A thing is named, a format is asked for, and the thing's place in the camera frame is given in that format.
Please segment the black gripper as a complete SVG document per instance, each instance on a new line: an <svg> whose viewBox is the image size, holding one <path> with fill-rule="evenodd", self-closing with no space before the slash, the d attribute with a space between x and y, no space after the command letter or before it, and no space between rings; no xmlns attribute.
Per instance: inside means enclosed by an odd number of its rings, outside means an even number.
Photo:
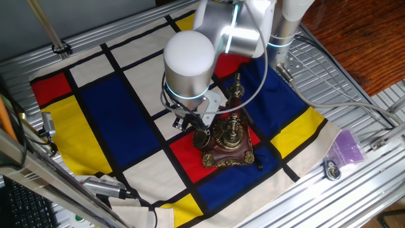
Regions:
<svg viewBox="0 0 405 228"><path fill-rule="evenodd" d="M187 129L187 122L183 118L189 118L189 123L196 130L200 130L202 132L209 131L209 127L203 123L201 116L196 112L186 110L181 106L172 106L169 107L169 110L176 116L176 119L172 125L174 128L185 131Z"/></svg>

